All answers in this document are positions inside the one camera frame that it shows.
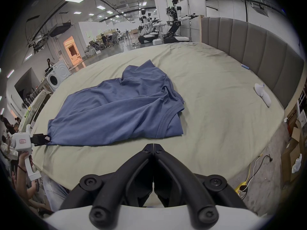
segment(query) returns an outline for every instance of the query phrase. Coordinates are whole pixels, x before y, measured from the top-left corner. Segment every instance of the headboard panel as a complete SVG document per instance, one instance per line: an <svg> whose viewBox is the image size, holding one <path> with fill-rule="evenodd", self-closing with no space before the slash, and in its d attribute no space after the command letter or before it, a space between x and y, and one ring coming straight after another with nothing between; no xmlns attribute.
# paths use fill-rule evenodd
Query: headboard panel
<svg viewBox="0 0 307 230"><path fill-rule="evenodd" d="M287 107L304 60L285 41L262 27L220 17L201 18L201 41L248 66Z"/></svg>

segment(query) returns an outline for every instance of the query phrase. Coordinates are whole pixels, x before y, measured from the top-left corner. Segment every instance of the person's arm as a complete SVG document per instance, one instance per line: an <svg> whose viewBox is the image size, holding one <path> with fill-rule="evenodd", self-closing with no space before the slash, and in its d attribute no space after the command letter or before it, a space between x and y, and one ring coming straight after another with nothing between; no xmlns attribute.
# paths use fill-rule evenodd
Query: person's arm
<svg viewBox="0 0 307 230"><path fill-rule="evenodd" d="M32 198L36 192L36 180L32 181L32 186L27 189L28 199Z"/></svg>
<svg viewBox="0 0 307 230"><path fill-rule="evenodd" d="M28 193L27 193L27 187L26 187L27 173L25 171L27 171L27 169L25 167L25 157L28 154L29 152L23 152L19 157L19 163L18 163L18 169L17 169L17 182L16 182L16 192L26 202L28 201Z"/></svg>

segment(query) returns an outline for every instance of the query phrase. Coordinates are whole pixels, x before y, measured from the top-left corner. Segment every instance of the black cable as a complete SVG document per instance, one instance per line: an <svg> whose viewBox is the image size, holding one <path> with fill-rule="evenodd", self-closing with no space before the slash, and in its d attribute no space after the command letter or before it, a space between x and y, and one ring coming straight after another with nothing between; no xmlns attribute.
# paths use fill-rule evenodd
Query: black cable
<svg viewBox="0 0 307 230"><path fill-rule="evenodd" d="M262 162L261 162L259 168L258 168L257 171L255 172L255 174L257 174L257 172L258 172L259 169L261 168L261 166L262 166L262 164L263 164L263 160L265 159L265 157L268 157L268 158L270 159L270 162L273 160L273 159L271 158L270 154L269 154L269 155L265 155L265 156L263 157L263 159L262 159ZM255 174L253 174L253 176L247 181L247 185L248 185L249 181L255 176ZM248 188L246 189L246 193L244 194L244 196L241 197L242 200L244 200L244 198L246 197L247 193L248 193Z"/></svg>
<svg viewBox="0 0 307 230"><path fill-rule="evenodd" d="M258 172L259 169L261 168L261 166L262 166L262 164L263 164L263 160L265 159L265 157L268 157L268 158L270 159L270 162L273 160L273 159L271 158L270 154L269 154L269 155L265 155L265 156L263 157L263 159L262 159L262 162L261 162L259 168L258 168L257 171L255 172L255 174L257 174L257 172ZM248 184L248 182L255 176L255 174L253 174L253 176L247 181L247 184Z"/></svg>
<svg viewBox="0 0 307 230"><path fill-rule="evenodd" d="M244 0L244 3L245 3L245 12L246 12L246 22L248 22L248 7L246 4L246 0Z"/></svg>
<svg viewBox="0 0 307 230"><path fill-rule="evenodd" d="M246 194L244 194L244 196L241 197L242 200L244 200L244 198L246 197L247 193L248 193L248 192L246 192Z"/></svg>

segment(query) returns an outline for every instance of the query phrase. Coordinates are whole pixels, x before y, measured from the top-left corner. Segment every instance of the white partition wall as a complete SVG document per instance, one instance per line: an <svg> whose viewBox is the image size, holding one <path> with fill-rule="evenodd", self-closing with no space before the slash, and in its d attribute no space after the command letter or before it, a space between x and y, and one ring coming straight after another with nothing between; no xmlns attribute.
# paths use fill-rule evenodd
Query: white partition wall
<svg viewBox="0 0 307 230"><path fill-rule="evenodd" d="M177 4L181 6L181 17L191 15L207 16L206 0L183 0ZM191 33L190 33L190 20L182 21L181 27L177 30L176 34L186 36L192 42L200 42L200 23L199 17L191 20Z"/></svg>

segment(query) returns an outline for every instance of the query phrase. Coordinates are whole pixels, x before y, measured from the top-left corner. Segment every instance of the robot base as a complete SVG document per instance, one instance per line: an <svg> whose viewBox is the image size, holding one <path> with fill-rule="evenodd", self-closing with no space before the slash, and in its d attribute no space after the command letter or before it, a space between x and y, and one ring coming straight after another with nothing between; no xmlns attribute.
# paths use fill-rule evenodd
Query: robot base
<svg viewBox="0 0 307 230"><path fill-rule="evenodd" d="M185 36L175 35L164 38L164 44L171 44L171 43L179 43L179 42L189 42L190 39Z"/></svg>
<svg viewBox="0 0 307 230"><path fill-rule="evenodd" d="M147 35L139 36L139 37L138 37L138 41L139 41L141 44L144 44L144 43L151 43L154 39L156 39L156 36L155 36L155 35L151 35L151 34L147 34Z"/></svg>

